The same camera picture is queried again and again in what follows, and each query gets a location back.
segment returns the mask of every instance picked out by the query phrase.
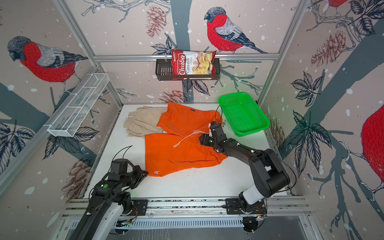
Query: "bird tail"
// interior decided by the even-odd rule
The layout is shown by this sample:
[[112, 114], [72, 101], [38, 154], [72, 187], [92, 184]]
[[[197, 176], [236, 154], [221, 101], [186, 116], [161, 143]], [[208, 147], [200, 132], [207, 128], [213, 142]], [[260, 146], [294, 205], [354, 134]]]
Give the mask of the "bird tail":
[[249, 41], [248, 43], [245, 43], [244, 46], [249, 47], [249, 48], [252, 48], [252, 49], [258, 51], [259, 53], [267, 53], [267, 52], [264, 52], [263, 50], [257, 48], [257, 47], [255, 46], [255, 44], [254, 44], [253, 42], [251, 42], [251, 41]]

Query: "red bird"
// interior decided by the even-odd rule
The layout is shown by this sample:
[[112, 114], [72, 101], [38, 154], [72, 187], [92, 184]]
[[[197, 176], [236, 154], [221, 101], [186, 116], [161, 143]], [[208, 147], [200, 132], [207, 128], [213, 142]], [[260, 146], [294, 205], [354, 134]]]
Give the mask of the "red bird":
[[374, 190], [371, 190], [364, 182], [360, 182], [372, 193], [372, 198], [368, 200], [374, 202], [375, 193], [384, 188], [384, 105], [367, 118], [362, 126], [362, 154], [351, 152], [345, 142], [341, 143], [346, 146], [348, 151], [346, 161], [349, 160], [349, 154], [361, 157], [369, 163], [372, 170], [379, 176], [381, 184]]
[[63, 51], [32, 42], [29, 38], [17, 36], [8, 42], [8, 51], [13, 61], [20, 60], [34, 75], [41, 80], [64, 84], [72, 75], [80, 61], [88, 59], [79, 54]]
[[234, 53], [241, 48], [251, 48], [259, 53], [266, 53], [258, 49], [226, 15], [222, 7], [213, 7], [207, 11], [204, 17], [207, 20], [208, 39], [219, 52], [231, 51]]

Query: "beige pants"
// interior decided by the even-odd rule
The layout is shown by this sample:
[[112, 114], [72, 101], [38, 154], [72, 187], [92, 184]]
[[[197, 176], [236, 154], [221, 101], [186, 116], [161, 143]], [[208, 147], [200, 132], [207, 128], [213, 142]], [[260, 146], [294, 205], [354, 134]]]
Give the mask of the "beige pants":
[[144, 137], [151, 133], [162, 133], [163, 129], [157, 127], [161, 114], [168, 110], [167, 107], [140, 107], [128, 115], [124, 123], [129, 137]]

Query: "chips bag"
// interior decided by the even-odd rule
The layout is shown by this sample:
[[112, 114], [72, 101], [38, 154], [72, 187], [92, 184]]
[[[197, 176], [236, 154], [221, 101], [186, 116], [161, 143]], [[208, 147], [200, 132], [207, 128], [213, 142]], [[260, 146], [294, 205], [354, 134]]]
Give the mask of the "chips bag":
[[213, 65], [215, 54], [216, 51], [193, 52], [172, 50], [172, 73], [173, 75], [216, 74]]

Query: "bird beak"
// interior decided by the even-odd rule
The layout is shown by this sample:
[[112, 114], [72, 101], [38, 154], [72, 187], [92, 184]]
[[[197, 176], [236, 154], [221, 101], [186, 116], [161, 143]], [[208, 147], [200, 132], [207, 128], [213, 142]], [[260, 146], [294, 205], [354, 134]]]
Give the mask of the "bird beak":
[[15, 61], [15, 54], [14, 53], [9, 53], [9, 56], [11, 56], [12, 60]]

